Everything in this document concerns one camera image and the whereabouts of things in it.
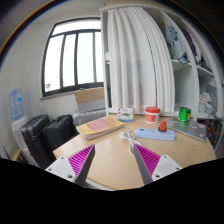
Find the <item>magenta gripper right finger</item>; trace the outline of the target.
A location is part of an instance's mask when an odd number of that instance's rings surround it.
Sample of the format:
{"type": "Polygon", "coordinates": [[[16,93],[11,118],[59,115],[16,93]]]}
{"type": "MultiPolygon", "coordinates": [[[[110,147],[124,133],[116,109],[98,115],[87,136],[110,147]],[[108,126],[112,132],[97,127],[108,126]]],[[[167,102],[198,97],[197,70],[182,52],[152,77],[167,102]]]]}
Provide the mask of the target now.
{"type": "Polygon", "coordinates": [[[134,145],[133,154],[145,185],[182,169],[182,167],[168,155],[160,156],[137,144],[134,145]]]}

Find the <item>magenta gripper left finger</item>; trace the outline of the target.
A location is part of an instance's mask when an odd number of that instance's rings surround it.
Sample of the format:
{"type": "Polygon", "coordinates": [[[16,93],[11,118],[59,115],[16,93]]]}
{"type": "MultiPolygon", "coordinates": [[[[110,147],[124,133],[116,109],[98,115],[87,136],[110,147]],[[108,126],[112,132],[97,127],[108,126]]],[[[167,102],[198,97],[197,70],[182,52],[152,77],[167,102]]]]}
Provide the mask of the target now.
{"type": "Polygon", "coordinates": [[[94,156],[95,146],[90,145],[69,157],[59,157],[46,168],[46,171],[79,186],[84,186],[94,156]]]}

